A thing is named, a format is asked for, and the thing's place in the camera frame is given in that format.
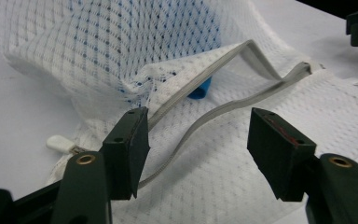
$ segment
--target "white surface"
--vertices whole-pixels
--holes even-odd
[[[344,35],[345,21],[295,1],[255,1],[291,46],[341,77],[358,77],[358,48]],[[15,199],[43,187],[61,156],[47,150],[53,134],[71,137],[79,119],[68,102],[9,67],[0,55],[0,188]],[[307,223],[303,209],[276,223]]]
[[[0,189],[19,199],[44,187],[62,155],[46,140],[72,137],[78,122],[69,102],[13,70],[0,53]]]

